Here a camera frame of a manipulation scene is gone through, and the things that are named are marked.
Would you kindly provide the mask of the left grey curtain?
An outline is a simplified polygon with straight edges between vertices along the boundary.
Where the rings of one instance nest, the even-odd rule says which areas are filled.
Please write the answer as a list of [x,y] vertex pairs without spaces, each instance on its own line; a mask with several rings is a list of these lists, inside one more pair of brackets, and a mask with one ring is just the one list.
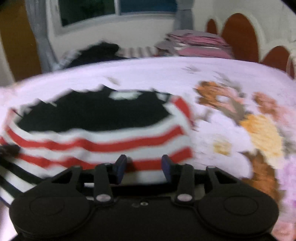
[[48,38],[46,1],[25,0],[25,7],[36,40],[41,71],[53,72],[57,59]]

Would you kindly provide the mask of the window with white frame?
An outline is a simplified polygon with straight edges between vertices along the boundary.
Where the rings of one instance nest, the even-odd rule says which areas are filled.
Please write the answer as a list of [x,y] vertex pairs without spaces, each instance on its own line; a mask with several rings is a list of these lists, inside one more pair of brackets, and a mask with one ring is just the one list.
[[173,16],[176,1],[47,1],[54,33],[63,35],[130,16]]

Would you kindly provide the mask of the red white headboard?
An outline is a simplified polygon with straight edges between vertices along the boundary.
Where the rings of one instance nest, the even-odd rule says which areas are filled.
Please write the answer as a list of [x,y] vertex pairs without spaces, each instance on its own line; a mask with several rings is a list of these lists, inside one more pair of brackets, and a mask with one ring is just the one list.
[[279,69],[295,80],[295,41],[280,38],[267,42],[254,16],[236,12],[224,23],[213,16],[205,30],[222,37],[232,47],[235,59]]

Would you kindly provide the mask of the black garment pile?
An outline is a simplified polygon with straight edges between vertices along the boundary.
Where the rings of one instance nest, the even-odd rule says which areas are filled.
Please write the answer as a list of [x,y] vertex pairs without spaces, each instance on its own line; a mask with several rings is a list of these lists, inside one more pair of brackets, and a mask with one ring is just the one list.
[[117,44],[100,42],[96,45],[92,45],[86,49],[76,52],[65,64],[64,69],[99,62],[127,59],[126,57],[122,57],[117,54],[119,49],[120,47]]

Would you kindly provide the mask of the grey striped cloth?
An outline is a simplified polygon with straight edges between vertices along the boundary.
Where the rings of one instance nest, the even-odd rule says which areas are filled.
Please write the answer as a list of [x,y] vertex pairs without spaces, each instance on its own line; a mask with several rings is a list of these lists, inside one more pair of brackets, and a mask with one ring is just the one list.
[[130,47],[120,48],[116,53],[119,57],[124,58],[151,58],[157,55],[158,51],[155,47]]

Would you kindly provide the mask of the brown wooden door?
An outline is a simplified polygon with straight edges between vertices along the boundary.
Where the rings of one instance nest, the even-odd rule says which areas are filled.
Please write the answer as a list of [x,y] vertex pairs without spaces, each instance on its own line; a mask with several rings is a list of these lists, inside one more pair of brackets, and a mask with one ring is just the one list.
[[24,1],[7,1],[1,7],[1,40],[15,81],[42,73]]

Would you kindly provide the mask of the grey curtain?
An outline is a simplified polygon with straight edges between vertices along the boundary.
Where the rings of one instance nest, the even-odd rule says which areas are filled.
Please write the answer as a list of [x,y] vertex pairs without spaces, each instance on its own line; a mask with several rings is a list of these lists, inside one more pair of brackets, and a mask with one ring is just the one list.
[[194,0],[177,0],[177,11],[174,20],[174,30],[192,30]]
[[25,0],[25,7],[36,40],[41,71],[53,72],[57,59],[48,38],[46,1]]

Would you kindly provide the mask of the striped knit sweater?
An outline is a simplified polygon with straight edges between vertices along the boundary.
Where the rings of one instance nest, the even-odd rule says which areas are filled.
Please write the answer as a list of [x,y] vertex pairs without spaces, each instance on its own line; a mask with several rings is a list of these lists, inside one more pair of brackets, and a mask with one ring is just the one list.
[[161,159],[192,161],[192,113],[180,96],[154,90],[70,91],[3,114],[1,201],[10,205],[45,178],[70,167],[94,169],[128,157],[125,184],[162,183]]

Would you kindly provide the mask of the pink floral bed sheet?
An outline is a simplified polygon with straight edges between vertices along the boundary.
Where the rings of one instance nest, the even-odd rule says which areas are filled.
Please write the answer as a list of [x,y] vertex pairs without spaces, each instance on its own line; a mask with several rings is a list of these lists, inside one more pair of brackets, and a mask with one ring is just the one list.
[[16,240],[295,240],[295,82],[285,73],[198,57],[89,64],[3,87],[1,128],[8,108],[104,86],[187,102],[194,201],[175,202],[166,178],[125,184],[125,172],[114,201],[96,203],[95,168],[74,166],[1,201]]

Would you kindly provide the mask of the right grey curtain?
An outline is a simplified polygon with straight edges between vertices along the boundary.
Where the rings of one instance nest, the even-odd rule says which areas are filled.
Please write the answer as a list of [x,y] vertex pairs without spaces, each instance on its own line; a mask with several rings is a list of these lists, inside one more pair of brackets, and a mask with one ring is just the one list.
[[174,30],[192,30],[194,0],[177,0],[177,11],[174,20]]

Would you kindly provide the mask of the folded pink grey bedding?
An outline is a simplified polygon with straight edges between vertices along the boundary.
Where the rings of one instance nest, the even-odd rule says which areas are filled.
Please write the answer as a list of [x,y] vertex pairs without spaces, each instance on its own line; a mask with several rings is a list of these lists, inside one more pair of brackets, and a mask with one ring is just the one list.
[[175,30],[155,44],[160,55],[234,59],[232,48],[212,33],[195,30]]

